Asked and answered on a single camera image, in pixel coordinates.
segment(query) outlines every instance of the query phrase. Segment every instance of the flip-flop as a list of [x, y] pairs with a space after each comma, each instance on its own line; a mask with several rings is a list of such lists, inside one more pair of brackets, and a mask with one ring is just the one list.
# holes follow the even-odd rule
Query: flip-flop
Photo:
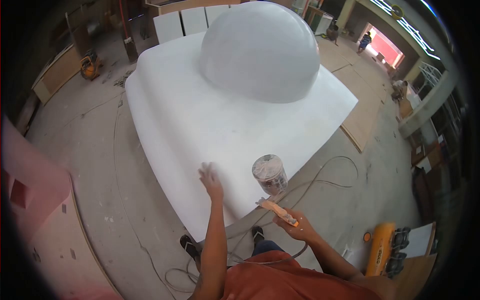
[[198, 253], [197, 249], [193, 245], [192, 240], [188, 235], [185, 234], [180, 238], [180, 245], [182, 246], [183, 249], [185, 249], [188, 255], [190, 255], [193, 259], [195, 259], [195, 257], [200, 256], [200, 254]]
[[253, 244], [256, 245], [258, 242], [265, 239], [264, 230], [260, 226], [253, 226], [252, 237], [253, 237]]

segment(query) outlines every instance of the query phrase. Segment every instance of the person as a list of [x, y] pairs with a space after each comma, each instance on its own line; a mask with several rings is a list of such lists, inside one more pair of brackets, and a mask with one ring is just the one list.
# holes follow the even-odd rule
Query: person
[[357, 54], [362, 53], [365, 50], [365, 48], [367, 47], [367, 45], [371, 42], [372, 42], [372, 37], [370, 36], [370, 31], [369, 31], [361, 39], [360, 45], [359, 45], [359, 50], [357, 51]]
[[385, 276], [365, 277], [349, 264], [322, 237], [315, 232], [307, 217], [288, 208], [286, 211], [299, 221], [293, 227], [277, 216], [279, 227], [296, 240], [306, 242], [312, 249], [324, 273], [302, 268], [271, 240], [265, 240], [260, 227], [252, 228], [254, 250], [247, 262], [227, 269], [227, 238], [223, 221], [223, 188], [212, 165], [203, 164], [199, 170], [200, 181], [211, 199], [202, 254], [195, 249], [191, 239], [183, 236], [180, 244], [195, 260], [200, 272], [195, 290], [189, 299], [331, 299], [331, 300], [390, 300], [395, 296], [394, 283]]
[[407, 95], [407, 88], [408, 88], [408, 82], [402, 81], [402, 80], [397, 80], [392, 84], [393, 87], [393, 93], [392, 93], [392, 100], [394, 101], [400, 101]]
[[331, 41], [335, 41], [335, 45], [337, 45], [336, 40], [338, 39], [338, 26], [333, 25], [332, 28], [327, 28], [326, 35], [322, 35], [322, 37], [328, 38]]

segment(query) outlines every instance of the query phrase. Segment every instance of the concrete floor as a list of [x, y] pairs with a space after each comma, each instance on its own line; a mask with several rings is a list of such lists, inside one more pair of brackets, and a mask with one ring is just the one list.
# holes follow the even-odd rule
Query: concrete floor
[[[150, 46], [151, 39], [134, 39], [139, 52]], [[338, 51], [348, 57], [347, 61], [372, 61], [366, 54], [353, 56], [348, 52], [355, 44], [343, 39], [339, 42], [342, 46]], [[186, 229], [148, 164], [124, 89], [113, 86], [127, 70], [134, 70], [135, 64], [128, 63], [117, 33], [103, 35], [96, 49], [105, 60], [101, 76], [92, 82], [80, 74], [70, 79], [39, 109], [27, 139], [70, 171], [87, 235], [121, 295], [125, 299], [186, 299], [188, 293], [171, 290], [163, 283], [168, 269], [183, 269], [189, 260], [178, 242]], [[420, 225], [411, 192], [410, 146], [400, 137], [395, 109], [390, 99], [381, 105], [363, 153], [338, 129], [289, 182], [291, 188], [308, 182], [324, 166], [317, 179], [353, 185], [342, 189], [315, 183], [295, 206], [338, 252], [346, 245], [361, 245], [363, 233], [379, 222], [394, 221], [397, 227]], [[358, 168], [358, 178], [346, 159], [337, 158], [325, 165], [335, 156], [349, 157]], [[295, 204], [306, 189], [304, 185], [290, 193], [282, 200], [283, 206]], [[228, 240], [229, 251], [235, 248], [240, 257], [250, 256], [250, 235], [242, 239], [239, 233], [255, 222], [271, 221], [270, 213], [263, 215], [264, 211], [253, 211], [227, 228], [227, 235], [233, 237]], [[268, 239], [291, 254], [302, 247], [276, 225], [268, 225], [264, 231]], [[297, 260], [303, 267], [320, 270], [310, 249]], [[194, 286], [180, 273], [168, 278], [186, 289]]]

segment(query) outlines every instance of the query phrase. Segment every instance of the dome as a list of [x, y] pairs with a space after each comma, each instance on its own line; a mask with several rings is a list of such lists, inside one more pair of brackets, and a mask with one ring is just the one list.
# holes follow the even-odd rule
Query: dome
[[265, 102], [303, 99], [319, 67], [308, 25], [293, 11], [264, 1], [221, 14], [205, 33], [200, 53], [200, 71], [214, 85]]

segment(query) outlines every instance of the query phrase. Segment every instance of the hand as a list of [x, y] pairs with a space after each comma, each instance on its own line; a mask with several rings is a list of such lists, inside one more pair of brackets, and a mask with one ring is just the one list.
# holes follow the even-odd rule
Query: hand
[[291, 210], [289, 208], [284, 207], [284, 209], [292, 215], [295, 219], [297, 219], [299, 225], [297, 227], [293, 227], [289, 223], [285, 222], [277, 215], [273, 217], [273, 222], [283, 228], [288, 235], [296, 240], [302, 241], [309, 241], [314, 239], [318, 236], [315, 232], [313, 227], [310, 225], [310, 222], [307, 220], [305, 215], [300, 211]]
[[214, 202], [223, 201], [223, 187], [222, 183], [218, 179], [216, 171], [213, 169], [212, 163], [202, 163], [202, 167], [198, 169], [200, 174], [200, 181], [207, 189], [207, 193]]

